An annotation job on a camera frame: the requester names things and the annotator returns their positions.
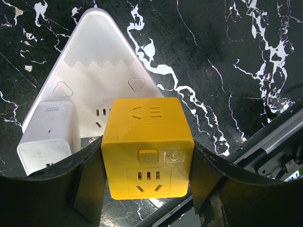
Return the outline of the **white triangular power strip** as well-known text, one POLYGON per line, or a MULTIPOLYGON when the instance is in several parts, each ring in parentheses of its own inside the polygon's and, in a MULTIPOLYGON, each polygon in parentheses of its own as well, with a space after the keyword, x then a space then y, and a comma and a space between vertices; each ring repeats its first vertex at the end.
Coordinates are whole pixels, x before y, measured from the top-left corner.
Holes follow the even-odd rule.
POLYGON ((103 9, 86 10, 28 111, 25 130, 41 102, 71 101, 80 136, 104 133, 117 98, 162 97, 151 76, 112 17, 103 9))

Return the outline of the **white cube charger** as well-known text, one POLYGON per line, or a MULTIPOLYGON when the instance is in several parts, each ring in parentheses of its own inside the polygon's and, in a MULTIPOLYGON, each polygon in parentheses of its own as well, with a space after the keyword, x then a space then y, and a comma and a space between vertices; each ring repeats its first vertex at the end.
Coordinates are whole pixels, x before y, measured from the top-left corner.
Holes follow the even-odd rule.
POLYGON ((78 151, 80 133, 74 104, 70 101, 39 103, 17 146, 26 175, 78 151))

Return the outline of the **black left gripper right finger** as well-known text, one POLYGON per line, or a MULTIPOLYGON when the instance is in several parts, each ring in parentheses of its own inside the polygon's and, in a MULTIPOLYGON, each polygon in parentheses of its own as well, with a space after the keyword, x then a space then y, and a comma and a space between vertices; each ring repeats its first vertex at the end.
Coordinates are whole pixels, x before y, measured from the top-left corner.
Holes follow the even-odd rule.
POLYGON ((301 227, 303 181, 247 171, 195 142, 190 170, 195 213, 204 227, 301 227))

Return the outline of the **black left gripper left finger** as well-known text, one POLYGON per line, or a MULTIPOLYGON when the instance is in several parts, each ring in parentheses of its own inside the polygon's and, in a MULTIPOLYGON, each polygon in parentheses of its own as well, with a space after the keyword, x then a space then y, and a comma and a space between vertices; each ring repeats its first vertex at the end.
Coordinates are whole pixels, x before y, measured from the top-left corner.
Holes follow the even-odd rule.
POLYGON ((27 177, 0 177, 2 227, 97 227, 106 186, 102 138, 27 177))

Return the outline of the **yellow cube socket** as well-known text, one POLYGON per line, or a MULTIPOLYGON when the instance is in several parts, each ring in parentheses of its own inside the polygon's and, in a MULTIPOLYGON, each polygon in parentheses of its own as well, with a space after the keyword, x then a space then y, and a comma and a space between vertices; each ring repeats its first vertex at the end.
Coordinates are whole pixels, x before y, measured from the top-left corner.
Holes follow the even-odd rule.
POLYGON ((101 143, 111 197, 185 196, 193 149, 193 136, 179 99, 116 99, 101 143))

